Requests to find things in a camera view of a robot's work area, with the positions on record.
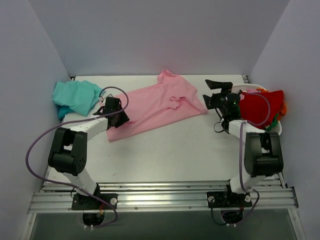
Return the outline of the pink t shirt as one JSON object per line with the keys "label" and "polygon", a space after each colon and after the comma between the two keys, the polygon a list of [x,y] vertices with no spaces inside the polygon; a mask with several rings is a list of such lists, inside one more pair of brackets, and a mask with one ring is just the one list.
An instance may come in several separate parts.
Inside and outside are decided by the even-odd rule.
{"label": "pink t shirt", "polygon": [[124,112],[129,121],[106,131],[109,142],[208,113],[197,89],[169,70],[157,76],[157,84],[129,91],[127,95],[129,103]]}

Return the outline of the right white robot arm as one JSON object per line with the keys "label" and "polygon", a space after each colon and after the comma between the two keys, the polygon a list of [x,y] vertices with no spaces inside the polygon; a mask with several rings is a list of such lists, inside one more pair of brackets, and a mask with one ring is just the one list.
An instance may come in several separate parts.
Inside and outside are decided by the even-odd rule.
{"label": "right white robot arm", "polygon": [[238,175],[229,180],[230,189],[222,193],[223,203],[232,207],[240,201],[240,194],[284,168],[280,136],[267,130],[277,120],[283,94],[277,92],[276,101],[271,92],[234,91],[232,82],[207,79],[205,83],[211,90],[220,90],[203,96],[206,108],[216,111],[222,132],[239,139]]}

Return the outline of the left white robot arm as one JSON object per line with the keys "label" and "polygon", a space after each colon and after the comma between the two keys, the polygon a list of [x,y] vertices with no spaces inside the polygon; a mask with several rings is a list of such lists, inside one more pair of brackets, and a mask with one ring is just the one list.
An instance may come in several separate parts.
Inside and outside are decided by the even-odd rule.
{"label": "left white robot arm", "polygon": [[130,119],[119,98],[108,96],[105,103],[93,114],[94,119],[70,128],[59,127],[55,133],[48,157],[48,165],[63,174],[78,187],[83,204],[90,210],[100,206],[100,187],[86,170],[88,141],[98,134],[118,128]]}

